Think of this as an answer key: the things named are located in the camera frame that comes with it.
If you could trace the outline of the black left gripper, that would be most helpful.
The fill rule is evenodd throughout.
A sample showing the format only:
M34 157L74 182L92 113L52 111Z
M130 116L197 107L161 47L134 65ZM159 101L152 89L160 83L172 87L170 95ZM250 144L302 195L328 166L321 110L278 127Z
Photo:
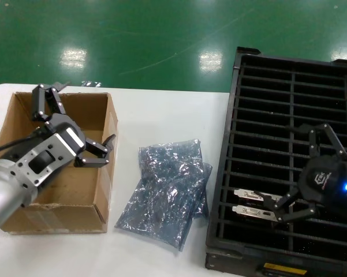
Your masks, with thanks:
M32 120L43 122L44 125L34 131L37 137L47 138L55 133L61 133L71 128L78 134L78 126L68 115L61 102L59 92L68 86L68 83L56 82L52 85L39 84L32 90ZM47 103L52 115L46 115ZM113 142L116 134L110 135L103 143L86 138L85 150L81 151L74 160L74 167L100 168L110 161L110 154L114 151ZM89 152L94 157L88 158L83 152Z

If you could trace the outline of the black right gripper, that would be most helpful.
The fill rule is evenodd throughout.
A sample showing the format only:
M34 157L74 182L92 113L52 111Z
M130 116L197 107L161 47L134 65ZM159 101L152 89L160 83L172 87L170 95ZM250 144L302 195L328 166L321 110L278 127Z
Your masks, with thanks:
M258 191L254 194L263 199L264 206L274 213L278 222L291 223L318 216L315 203L336 215L347 216L347 163L340 159L347 158L347 151L333 128L327 123L314 126L304 123L299 127L290 126L290 132L309 137L309 156L312 159L300 174L299 189L292 189L278 201ZM336 156L320 156L320 137L323 133L331 142ZM289 206L301 196L313 203L308 203L306 209L288 212Z

